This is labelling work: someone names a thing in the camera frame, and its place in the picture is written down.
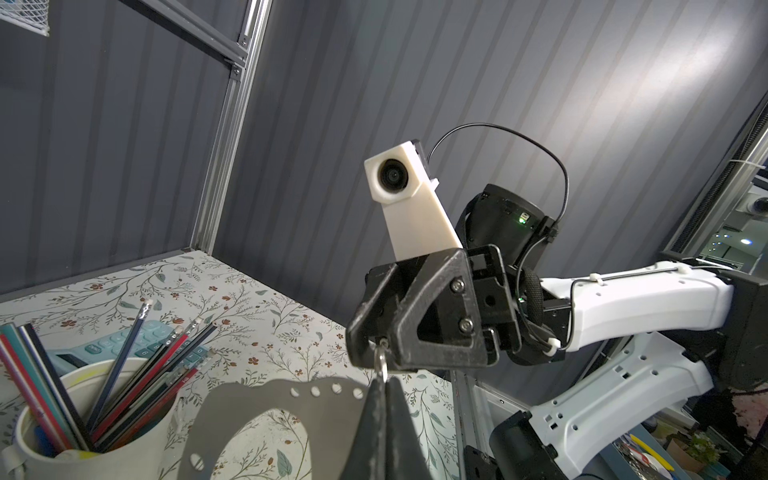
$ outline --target white wire basket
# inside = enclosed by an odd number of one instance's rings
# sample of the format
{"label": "white wire basket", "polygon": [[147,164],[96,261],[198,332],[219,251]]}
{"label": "white wire basket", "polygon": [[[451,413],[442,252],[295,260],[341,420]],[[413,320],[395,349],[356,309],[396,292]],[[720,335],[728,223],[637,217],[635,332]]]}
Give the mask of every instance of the white wire basket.
{"label": "white wire basket", "polygon": [[0,0],[0,19],[48,36],[48,0]]}

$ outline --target green leaf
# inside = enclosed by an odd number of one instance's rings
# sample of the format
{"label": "green leaf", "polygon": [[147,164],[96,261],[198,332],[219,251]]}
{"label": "green leaf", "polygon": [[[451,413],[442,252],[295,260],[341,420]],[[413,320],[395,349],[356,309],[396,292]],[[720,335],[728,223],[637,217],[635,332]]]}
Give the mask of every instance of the green leaf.
{"label": "green leaf", "polygon": [[438,425],[440,425],[441,427],[443,426],[442,422],[440,422],[440,419],[439,419],[439,418],[437,418],[437,415],[435,415],[435,413],[434,413],[434,412],[430,412],[430,413],[429,413],[429,416],[432,418],[432,421],[434,421],[435,423],[437,423],[437,424],[438,424]]}
{"label": "green leaf", "polygon": [[278,449],[277,450],[277,473],[280,474],[281,477],[284,477],[286,475],[290,475],[292,471],[293,471],[293,467],[291,466],[290,462],[288,462],[288,457],[286,457],[285,454]]}

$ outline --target calculator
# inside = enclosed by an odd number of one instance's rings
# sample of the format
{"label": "calculator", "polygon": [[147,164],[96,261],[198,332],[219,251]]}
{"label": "calculator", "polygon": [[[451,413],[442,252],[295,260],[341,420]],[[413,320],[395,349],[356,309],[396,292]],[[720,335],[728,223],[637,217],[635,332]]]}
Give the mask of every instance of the calculator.
{"label": "calculator", "polygon": [[[47,350],[48,358],[51,359],[51,363],[53,363],[59,376],[92,363],[116,359],[120,349],[123,348],[125,337],[128,336],[129,330],[130,328],[125,328],[72,349]],[[131,347],[129,356],[148,359],[163,345],[165,339],[173,331],[174,328],[172,326],[156,320],[144,322],[144,325],[139,330],[139,334],[136,336],[134,345]],[[188,339],[181,344],[180,349],[187,347],[190,343],[191,341]],[[184,359],[184,365],[189,366],[195,363],[207,353],[207,347],[198,346],[194,352]]]}

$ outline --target striped gray wall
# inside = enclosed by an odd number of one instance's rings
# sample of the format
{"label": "striped gray wall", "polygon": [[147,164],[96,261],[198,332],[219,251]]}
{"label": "striped gray wall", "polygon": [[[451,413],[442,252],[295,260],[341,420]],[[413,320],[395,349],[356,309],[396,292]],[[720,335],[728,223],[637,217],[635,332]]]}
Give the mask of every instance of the striped gray wall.
{"label": "striped gray wall", "polygon": [[[766,90],[766,31],[761,0],[277,2],[216,255],[347,323],[366,271],[393,259],[362,161],[494,121],[571,174],[542,275],[651,262]],[[533,147],[479,130],[446,143],[432,171],[452,221],[488,182],[557,213],[560,174]],[[580,366],[486,375],[558,377],[537,398]]]}
{"label": "striped gray wall", "polygon": [[49,24],[0,22],[0,293],[188,246],[229,77],[116,0]]}

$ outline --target green plant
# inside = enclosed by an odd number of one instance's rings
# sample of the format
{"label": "green plant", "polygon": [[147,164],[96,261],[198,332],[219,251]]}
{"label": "green plant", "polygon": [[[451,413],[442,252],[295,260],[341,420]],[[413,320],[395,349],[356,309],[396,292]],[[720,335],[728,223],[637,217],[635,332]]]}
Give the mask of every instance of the green plant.
{"label": "green plant", "polygon": [[694,460],[709,465],[717,462],[720,459],[720,454],[724,453],[725,450],[717,448],[704,432],[696,432],[685,452]]}

